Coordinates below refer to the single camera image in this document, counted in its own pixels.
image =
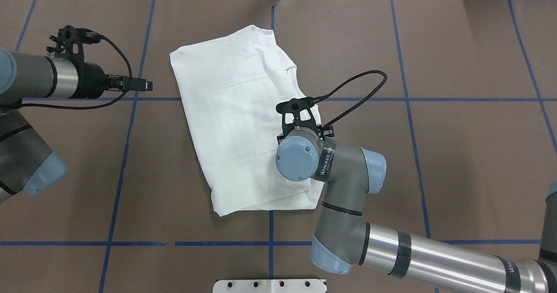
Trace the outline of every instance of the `light blue cap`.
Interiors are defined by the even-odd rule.
[[[0,94],[4,94],[16,79],[17,63],[12,54],[0,47]]]
[[[549,194],[547,195],[547,198],[549,198],[549,196],[551,196],[556,192],[557,192],[557,180],[553,181],[551,186],[549,186]]]
[[[340,275],[346,275],[352,269],[352,264],[334,255],[319,242],[315,235],[312,241],[312,262],[315,266],[329,273],[338,273]]]
[[[37,195],[45,188],[58,182],[67,172],[66,165],[55,152],[52,152],[27,181],[23,191],[29,195]]]
[[[306,138],[288,136],[278,146],[275,162],[282,176],[290,181],[303,181],[317,171],[319,154]]]
[[[360,148],[364,153],[366,159],[366,166],[368,168],[368,181],[369,188],[368,194],[376,194],[380,192],[383,187],[383,182],[386,176],[386,160],[385,157],[378,152],[371,152],[370,150]]]

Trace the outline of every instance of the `robotic arm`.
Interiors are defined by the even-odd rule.
[[[152,91],[153,83],[132,77],[123,53],[107,37],[68,25],[50,36],[56,47],[49,56],[0,48],[0,202],[25,191],[36,195],[66,175],[67,168],[17,110],[25,106],[95,109],[109,106],[129,91]],[[126,61],[129,76],[106,75],[99,65],[86,63],[83,44],[105,40]],[[24,104],[23,98],[96,99],[104,91],[123,92],[113,101],[91,107]]]
[[[386,160],[376,152],[337,144],[332,127],[323,131],[311,114],[311,97],[277,105],[283,134],[276,166],[291,181],[326,183],[312,242],[312,261],[329,273],[346,274],[354,264],[466,293],[557,293],[557,181],[547,211],[537,261],[503,257],[384,228],[362,221],[367,194],[381,190]],[[285,114],[294,116],[285,123]]]

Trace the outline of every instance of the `white bracket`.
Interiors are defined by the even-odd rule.
[[[220,280],[213,293],[327,293],[327,280]]]

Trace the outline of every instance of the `white towel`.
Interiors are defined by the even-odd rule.
[[[275,165],[275,107],[305,95],[273,31],[250,25],[170,57],[215,212],[314,209],[322,182],[291,182]],[[317,106],[312,113],[319,124]]]

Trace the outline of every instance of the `black band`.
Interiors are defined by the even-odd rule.
[[[555,274],[553,274],[553,271],[551,271],[551,268],[549,268],[549,266],[543,261],[536,261],[536,263],[540,265],[545,274],[545,279],[547,279],[548,291],[557,292],[557,279],[555,278]]]
[[[321,182],[326,182],[331,173],[332,159],[335,156],[336,140],[333,138],[325,138],[323,150],[319,158],[319,165],[313,178]]]
[[[2,180],[0,180],[0,189],[6,191],[10,195],[17,194],[17,192],[14,192],[6,183],[2,182]]]
[[[362,249],[362,255],[360,256],[360,262],[358,265],[362,265],[364,260],[366,259],[366,254],[368,253],[368,245],[369,245],[369,232],[371,231],[371,227],[369,222],[366,222],[366,235],[364,235],[364,249]]]
[[[345,214],[351,214],[353,216],[362,216],[362,214],[363,214],[362,212],[357,212],[356,210],[331,205],[328,202],[321,202],[321,206],[326,207],[328,209],[336,210],[337,212],[342,212],[342,213],[345,213]]]
[[[557,253],[546,251],[545,249],[540,249],[540,258],[557,263]]]
[[[507,280],[505,281],[505,293],[520,293],[520,273],[517,264],[503,257],[495,257],[500,259],[503,263],[505,275],[507,276]]]
[[[396,230],[398,233],[398,250],[396,251],[396,261],[389,275],[402,279],[410,267],[412,257],[412,236],[408,232]]]
[[[43,97],[43,98],[48,98],[50,97],[50,95],[54,94],[54,91],[56,90],[56,85],[58,84],[58,71],[56,70],[56,66],[54,65],[54,62],[52,62],[52,60],[50,60],[49,57],[45,57],[45,58],[48,61],[48,63],[50,63],[50,66],[52,67],[52,88],[50,89],[50,92],[48,92],[48,94]]]
[[[18,133],[21,133],[25,130],[29,130],[30,128],[33,128],[33,127],[31,125],[24,125],[20,128],[16,128],[15,130],[12,130],[12,131],[0,136],[0,142],[3,142],[5,140],[7,140],[8,138],[11,138],[12,136],[14,136]]]

